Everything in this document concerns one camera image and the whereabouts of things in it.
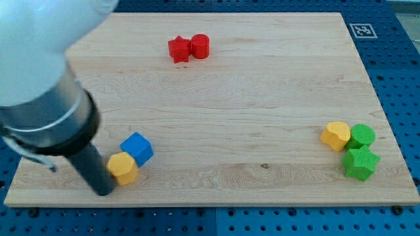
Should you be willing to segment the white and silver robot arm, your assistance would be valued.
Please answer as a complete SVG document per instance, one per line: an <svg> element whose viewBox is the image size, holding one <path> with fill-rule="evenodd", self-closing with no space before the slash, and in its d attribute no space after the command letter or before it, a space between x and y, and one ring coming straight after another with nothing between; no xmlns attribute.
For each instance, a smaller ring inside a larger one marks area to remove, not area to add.
<svg viewBox="0 0 420 236"><path fill-rule="evenodd" d="M64 143L93 103L66 50L101 24L117 0L1 2L1 124L33 148Z"/></svg>

